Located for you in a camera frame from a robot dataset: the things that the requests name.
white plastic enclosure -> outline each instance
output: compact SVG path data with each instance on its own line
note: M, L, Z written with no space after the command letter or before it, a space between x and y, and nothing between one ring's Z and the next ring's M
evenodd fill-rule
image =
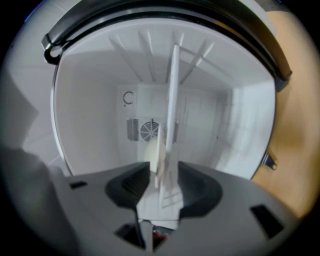
M166 18L107 26L63 53L51 113L74 175L144 160L157 124L166 120L175 44L180 83L171 162L253 176L272 132L273 77L223 34Z

black curved handle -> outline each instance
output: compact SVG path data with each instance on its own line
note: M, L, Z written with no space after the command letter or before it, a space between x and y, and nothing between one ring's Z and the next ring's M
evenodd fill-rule
M106 19L101 17L122 12L123 18L132 15L133 9L135 14L143 14L143 7L179 8L206 16L209 26L233 35L233 39L241 41L255 56L258 55L259 60L273 74L277 91L287 84L292 74L274 35L253 11L238 0L82 0L45 35L42 45L45 48L46 60L57 65L59 58L49 54L52 47L70 44L67 39L80 29L86 29L88 24L101 26L106 22Z

circular fan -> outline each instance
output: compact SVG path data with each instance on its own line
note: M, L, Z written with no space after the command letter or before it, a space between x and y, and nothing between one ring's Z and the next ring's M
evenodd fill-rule
M151 138L158 136L158 127L159 127L159 124L154 122L153 120L150 122L144 123L140 129L141 137L146 142L149 142Z

gray surface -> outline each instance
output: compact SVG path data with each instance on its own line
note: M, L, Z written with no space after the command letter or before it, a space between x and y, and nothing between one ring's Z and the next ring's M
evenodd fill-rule
M205 217L182 219L179 228L155 255L264 255L283 242L297 223L281 202L251 181L208 167L188 165L218 181L222 199ZM52 170L57 195L76 233L81 255L148 255L114 235L121 225L134 220L134 213L117 207L104 192L108 180L133 166L137 165L68 179L58 169ZM71 190L69 182L79 180L86 181L88 186ZM250 211L250 207L261 204L284 226L272 239L268 239Z
M286 11L289 9L284 4L279 4L276 0L255 0L266 12Z

wooden table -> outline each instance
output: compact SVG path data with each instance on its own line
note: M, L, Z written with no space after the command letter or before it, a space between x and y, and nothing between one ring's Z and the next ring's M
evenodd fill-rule
M269 150L278 160L277 169L261 165L252 180L301 217L320 192L320 55L293 14L272 11L268 16L293 74L276 95Z

